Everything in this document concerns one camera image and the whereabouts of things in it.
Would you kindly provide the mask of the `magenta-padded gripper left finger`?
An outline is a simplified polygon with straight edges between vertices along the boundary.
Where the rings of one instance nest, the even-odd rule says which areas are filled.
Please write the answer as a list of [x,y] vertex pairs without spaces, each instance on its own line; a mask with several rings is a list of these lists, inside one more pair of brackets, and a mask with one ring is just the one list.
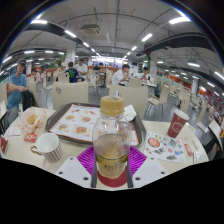
[[95,188],[97,166],[94,147],[90,146],[77,157],[70,156],[56,171],[56,175],[84,188]]

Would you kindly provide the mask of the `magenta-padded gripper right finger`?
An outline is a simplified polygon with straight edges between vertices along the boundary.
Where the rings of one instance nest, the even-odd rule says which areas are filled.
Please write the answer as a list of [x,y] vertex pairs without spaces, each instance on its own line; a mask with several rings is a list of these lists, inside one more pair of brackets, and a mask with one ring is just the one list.
[[134,147],[130,147],[127,161],[127,185],[140,188],[167,175],[166,169],[153,156],[146,156]]

